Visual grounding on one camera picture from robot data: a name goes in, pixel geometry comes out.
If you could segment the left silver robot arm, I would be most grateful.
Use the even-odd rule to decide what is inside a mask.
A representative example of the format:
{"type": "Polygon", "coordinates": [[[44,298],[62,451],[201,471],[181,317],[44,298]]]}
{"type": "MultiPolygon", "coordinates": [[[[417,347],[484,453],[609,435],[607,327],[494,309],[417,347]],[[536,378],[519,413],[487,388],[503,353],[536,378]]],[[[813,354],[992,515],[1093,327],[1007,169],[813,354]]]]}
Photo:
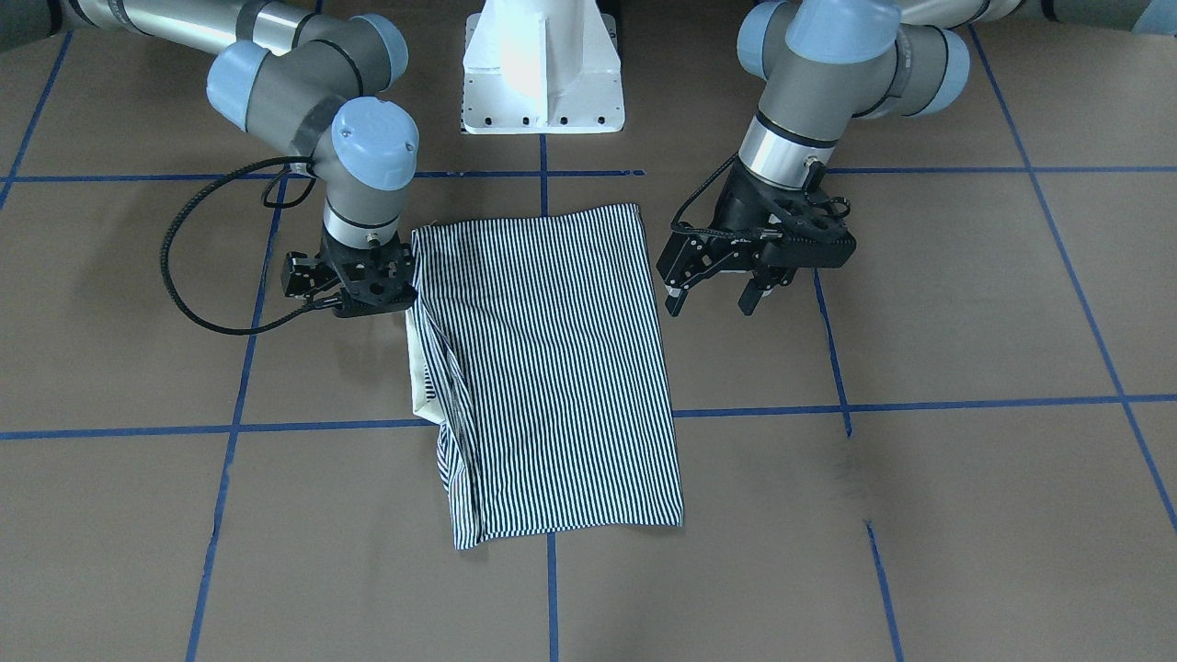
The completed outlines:
{"type": "Polygon", "coordinates": [[[1005,16],[1173,35],[1172,1],[771,1],[749,11],[738,59],[765,87],[739,150],[714,171],[725,184],[710,225],[671,221],[657,263],[669,315],[714,274],[749,274],[738,306],[753,315],[799,269],[840,269],[857,246],[851,206],[822,180],[847,125],[947,108],[971,66],[958,27],[1005,16]]]}

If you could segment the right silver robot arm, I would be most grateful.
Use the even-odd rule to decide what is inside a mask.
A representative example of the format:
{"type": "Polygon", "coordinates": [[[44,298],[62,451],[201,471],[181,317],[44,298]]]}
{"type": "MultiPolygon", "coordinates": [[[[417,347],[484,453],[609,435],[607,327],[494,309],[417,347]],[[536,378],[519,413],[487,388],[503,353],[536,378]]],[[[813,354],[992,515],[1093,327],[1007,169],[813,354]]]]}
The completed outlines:
{"type": "Polygon", "coordinates": [[[282,166],[325,185],[319,252],[282,263],[282,293],[302,299],[302,313],[363,317],[413,305],[415,263],[398,227],[419,131],[406,110],[380,99],[408,64],[388,18],[324,16],[280,1],[4,2],[4,51],[84,27],[210,53],[211,107],[277,151],[233,176],[282,166]]]}

